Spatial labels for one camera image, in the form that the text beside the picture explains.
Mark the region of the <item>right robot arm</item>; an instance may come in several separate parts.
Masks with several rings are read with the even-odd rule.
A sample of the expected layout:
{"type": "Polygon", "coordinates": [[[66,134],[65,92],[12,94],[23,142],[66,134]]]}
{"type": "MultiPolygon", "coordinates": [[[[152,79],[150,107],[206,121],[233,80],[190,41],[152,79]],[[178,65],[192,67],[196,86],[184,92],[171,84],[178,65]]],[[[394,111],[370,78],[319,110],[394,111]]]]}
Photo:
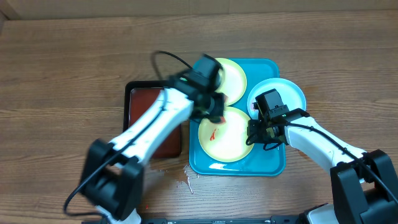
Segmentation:
{"type": "Polygon", "coordinates": [[[331,179],[333,202],[304,211],[297,223],[397,223],[397,174],[382,150],[366,152],[322,128],[311,116],[286,114],[248,122],[248,145],[290,145],[331,179]]]}

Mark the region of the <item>light blue plate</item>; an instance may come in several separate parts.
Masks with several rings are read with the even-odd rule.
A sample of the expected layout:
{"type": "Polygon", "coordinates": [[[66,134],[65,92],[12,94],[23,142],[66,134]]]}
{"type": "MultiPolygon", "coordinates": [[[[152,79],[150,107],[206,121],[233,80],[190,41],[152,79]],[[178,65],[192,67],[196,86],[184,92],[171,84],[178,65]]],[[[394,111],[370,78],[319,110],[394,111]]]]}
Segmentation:
{"type": "Polygon", "coordinates": [[[258,110],[254,109],[255,97],[266,91],[276,89],[282,102],[289,110],[301,108],[307,110],[307,101],[303,91],[292,81],[283,78],[269,78],[259,82],[251,90],[247,100],[248,114],[251,119],[258,119],[258,110]]]}

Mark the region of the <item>green and orange sponge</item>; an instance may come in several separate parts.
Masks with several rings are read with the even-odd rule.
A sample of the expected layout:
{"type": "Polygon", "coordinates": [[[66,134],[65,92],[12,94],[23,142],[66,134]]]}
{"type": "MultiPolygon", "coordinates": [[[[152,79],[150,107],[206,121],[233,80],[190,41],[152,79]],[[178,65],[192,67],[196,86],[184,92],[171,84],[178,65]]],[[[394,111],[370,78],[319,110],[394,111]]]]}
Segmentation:
{"type": "Polygon", "coordinates": [[[215,116],[210,119],[210,121],[214,124],[223,124],[226,122],[224,116],[215,116]]]}

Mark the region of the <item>yellow-green plate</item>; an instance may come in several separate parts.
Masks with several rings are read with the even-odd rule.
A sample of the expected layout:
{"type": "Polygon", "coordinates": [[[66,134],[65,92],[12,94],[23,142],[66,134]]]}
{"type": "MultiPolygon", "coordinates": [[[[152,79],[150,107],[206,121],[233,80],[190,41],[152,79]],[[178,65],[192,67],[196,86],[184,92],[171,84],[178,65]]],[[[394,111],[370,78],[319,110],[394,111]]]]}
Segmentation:
{"type": "Polygon", "coordinates": [[[246,74],[241,66],[230,59],[216,58],[216,60],[221,64],[218,72],[220,85],[216,92],[226,96],[224,104],[229,106],[243,97],[247,87],[246,74]]]}
{"type": "Polygon", "coordinates": [[[246,144],[250,117],[243,111],[227,106],[225,122],[215,124],[203,119],[198,128],[198,139],[203,150],[220,162],[235,162],[246,157],[253,145],[246,144]]]}

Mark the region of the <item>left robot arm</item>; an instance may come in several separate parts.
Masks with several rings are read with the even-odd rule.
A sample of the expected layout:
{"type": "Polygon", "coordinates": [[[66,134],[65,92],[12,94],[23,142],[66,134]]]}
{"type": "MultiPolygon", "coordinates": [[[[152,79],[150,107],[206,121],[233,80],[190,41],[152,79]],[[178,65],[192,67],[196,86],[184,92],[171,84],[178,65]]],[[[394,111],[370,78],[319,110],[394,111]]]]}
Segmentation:
{"type": "Polygon", "coordinates": [[[194,112],[194,102],[174,88],[162,90],[152,106],[110,142],[89,148],[78,191],[108,223],[140,223],[136,208],[144,168],[156,149],[194,112]]]}

